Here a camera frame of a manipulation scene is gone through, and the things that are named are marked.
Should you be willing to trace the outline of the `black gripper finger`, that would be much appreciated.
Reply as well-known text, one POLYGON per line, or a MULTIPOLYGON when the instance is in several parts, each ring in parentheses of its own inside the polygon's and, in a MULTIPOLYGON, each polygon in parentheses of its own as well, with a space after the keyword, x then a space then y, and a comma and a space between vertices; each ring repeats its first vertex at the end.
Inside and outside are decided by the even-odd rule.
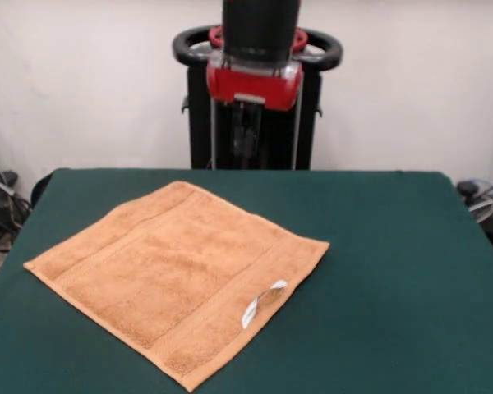
POLYGON ((246 156, 251 161, 256 158, 259 150, 262 107, 258 104, 248 104, 246 114, 246 156))
POLYGON ((244 104, 235 103, 234 107, 234 156, 241 160, 242 163, 247 161, 245 154, 246 132, 243 122, 244 104))

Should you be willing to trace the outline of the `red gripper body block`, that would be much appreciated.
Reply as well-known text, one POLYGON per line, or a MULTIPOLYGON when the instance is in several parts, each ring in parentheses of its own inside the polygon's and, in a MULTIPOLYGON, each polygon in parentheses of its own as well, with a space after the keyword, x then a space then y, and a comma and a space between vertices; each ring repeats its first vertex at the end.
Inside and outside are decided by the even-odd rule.
POLYGON ((223 66, 208 65, 210 97, 221 103, 257 103, 274 111, 289 111, 296 102, 303 79, 300 63, 291 63, 280 75, 256 75, 223 66))

